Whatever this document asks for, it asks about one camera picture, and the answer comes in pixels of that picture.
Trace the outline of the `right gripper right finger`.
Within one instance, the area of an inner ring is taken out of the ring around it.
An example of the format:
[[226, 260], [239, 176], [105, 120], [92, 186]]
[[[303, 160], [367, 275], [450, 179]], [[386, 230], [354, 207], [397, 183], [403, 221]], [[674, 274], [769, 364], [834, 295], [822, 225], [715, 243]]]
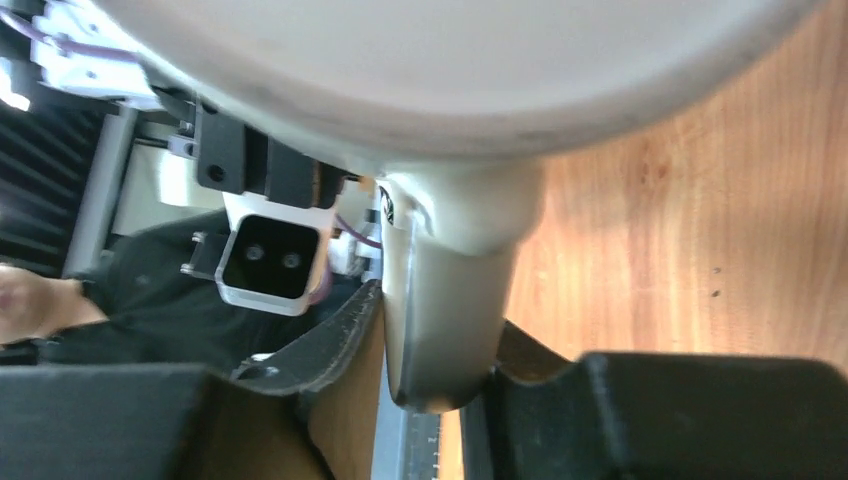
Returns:
[[460, 412], [469, 479], [843, 479], [847, 380], [809, 359], [590, 352], [507, 324]]

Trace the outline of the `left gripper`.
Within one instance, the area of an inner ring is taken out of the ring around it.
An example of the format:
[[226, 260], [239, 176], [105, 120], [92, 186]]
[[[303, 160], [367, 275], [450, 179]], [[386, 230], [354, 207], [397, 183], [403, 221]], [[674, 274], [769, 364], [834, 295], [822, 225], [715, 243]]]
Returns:
[[322, 163], [176, 87], [152, 88], [181, 122], [169, 150], [193, 162], [189, 177], [223, 193], [258, 194], [296, 208], [328, 209], [360, 176]]

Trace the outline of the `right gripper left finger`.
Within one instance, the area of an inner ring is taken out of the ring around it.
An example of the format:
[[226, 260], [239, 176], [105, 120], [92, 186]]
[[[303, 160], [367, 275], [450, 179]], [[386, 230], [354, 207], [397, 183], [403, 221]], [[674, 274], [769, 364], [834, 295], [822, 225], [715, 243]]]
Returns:
[[233, 378], [199, 365], [1, 371], [5, 479], [367, 479], [382, 292]]

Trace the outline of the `cream white mug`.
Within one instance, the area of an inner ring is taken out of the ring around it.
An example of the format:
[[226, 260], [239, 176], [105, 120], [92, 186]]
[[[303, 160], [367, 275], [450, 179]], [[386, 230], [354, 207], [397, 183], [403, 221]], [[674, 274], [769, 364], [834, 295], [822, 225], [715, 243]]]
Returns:
[[386, 192], [390, 391], [467, 404], [494, 362], [542, 160], [662, 120], [811, 1], [99, 1], [145, 63]]

